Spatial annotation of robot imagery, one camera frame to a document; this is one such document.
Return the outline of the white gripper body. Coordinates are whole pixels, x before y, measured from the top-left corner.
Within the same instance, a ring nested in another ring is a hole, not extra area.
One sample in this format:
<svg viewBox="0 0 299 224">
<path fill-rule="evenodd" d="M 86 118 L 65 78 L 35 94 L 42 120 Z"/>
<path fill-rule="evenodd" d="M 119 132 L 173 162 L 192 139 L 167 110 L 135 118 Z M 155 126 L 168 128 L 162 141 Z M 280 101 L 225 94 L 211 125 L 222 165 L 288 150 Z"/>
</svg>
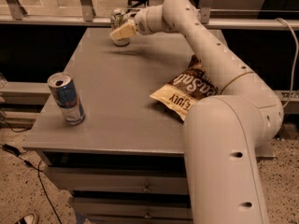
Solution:
<svg viewBox="0 0 299 224">
<path fill-rule="evenodd" d="M 139 10 L 134 22 L 137 31 L 142 35 L 151 35 L 161 32 L 164 27 L 162 7 L 152 6 Z"/>
</svg>

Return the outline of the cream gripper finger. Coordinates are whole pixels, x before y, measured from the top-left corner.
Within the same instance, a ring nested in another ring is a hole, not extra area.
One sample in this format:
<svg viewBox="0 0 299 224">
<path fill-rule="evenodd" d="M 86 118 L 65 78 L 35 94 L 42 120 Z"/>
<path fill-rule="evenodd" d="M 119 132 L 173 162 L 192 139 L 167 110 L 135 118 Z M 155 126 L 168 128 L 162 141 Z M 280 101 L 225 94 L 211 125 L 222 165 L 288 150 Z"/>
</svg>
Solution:
<svg viewBox="0 0 299 224">
<path fill-rule="evenodd" d="M 126 22 L 120 27 L 113 30 L 109 36 L 113 41 L 126 39 L 135 36 L 137 33 L 137 29 L 135 25 L 131 22 Z"/>
</svg>

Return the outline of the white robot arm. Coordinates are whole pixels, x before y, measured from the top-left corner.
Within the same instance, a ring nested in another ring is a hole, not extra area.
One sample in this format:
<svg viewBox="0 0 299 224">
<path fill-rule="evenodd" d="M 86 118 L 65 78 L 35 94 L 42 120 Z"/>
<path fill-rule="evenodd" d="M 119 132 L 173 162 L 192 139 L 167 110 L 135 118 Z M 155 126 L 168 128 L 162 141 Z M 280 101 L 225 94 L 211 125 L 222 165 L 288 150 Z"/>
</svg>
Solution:
<svg viewBox="0 0 299 224">
<path fill-rule="evenodd" d="M 182 34 L 220 91 L 193 105 L 183 125 L 193 224 L 270 224 L 255 149 L 278 133 L 282 103 L 208 31 L 189 0 L 146 7 L 110 36 L 158 32 Z"/>
</svg>

